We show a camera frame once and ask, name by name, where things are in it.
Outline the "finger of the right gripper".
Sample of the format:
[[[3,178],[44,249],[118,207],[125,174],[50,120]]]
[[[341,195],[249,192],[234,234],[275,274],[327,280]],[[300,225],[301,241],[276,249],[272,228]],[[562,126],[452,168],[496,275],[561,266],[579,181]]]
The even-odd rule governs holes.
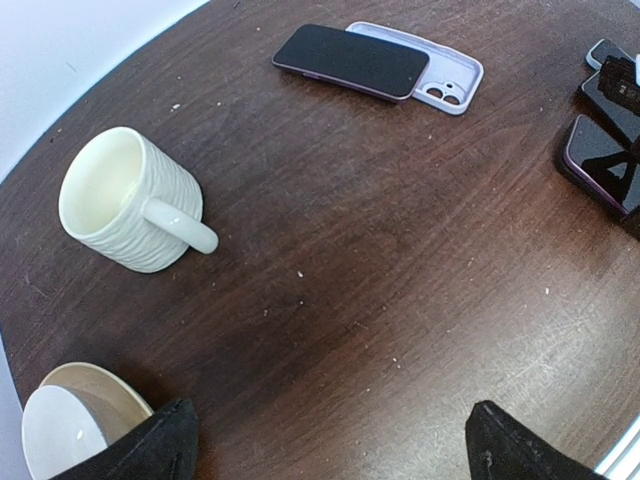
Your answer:
[[[585,160],[582,169],[601,194],[627,212],[620,220],[623,229],[639,239],[639,152],[622,150]]]

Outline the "black phone case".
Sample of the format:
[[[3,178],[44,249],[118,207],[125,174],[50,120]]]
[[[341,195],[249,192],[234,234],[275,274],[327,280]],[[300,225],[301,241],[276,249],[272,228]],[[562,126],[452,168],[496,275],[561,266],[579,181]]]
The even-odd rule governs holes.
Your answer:
[[[577,187],[582,193],[586,194],[591,200],[604,209],[616,221],[620,221],[627,212],[619,206],[615,206],[612,201],[607,200],[603,194],[598,193],[594,187],[589,186],[578,174],[569,168],[568,162],[563,156],[556,157],[553,161],[556,170],[572,185]]]

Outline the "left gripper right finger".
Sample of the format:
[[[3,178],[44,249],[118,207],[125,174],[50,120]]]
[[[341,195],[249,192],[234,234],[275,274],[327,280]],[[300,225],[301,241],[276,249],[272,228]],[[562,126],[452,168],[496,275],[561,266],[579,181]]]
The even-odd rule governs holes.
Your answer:
[[[473,406],[465,423],[473,480],[594,480],[602,476],[564,455],[490,400]]]

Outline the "beige saucer plate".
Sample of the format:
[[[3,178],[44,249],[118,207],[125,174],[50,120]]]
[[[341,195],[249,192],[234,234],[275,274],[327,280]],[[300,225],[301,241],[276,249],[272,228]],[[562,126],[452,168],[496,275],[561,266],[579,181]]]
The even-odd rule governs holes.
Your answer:
[[[70,362],[56,367],[40,387],[71,391],[89,410],[108,445],[113,444],[154,414],[129,384],[100,366]]]

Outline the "white ceramic bowl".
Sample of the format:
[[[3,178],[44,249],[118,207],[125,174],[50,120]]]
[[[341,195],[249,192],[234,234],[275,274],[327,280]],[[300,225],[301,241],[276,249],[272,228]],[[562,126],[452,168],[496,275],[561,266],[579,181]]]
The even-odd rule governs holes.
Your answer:
[[[23,411],[21,440],[34,479],[50,479],[107,448],[96,419],[71,391],[38,388]]]

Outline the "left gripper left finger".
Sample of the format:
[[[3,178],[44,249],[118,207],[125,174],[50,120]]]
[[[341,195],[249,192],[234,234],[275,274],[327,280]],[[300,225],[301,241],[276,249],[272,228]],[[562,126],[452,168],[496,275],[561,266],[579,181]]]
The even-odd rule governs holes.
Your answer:
[[[106,450],[58,479],[193,479],[198,417],[193,402],[175,399]]]

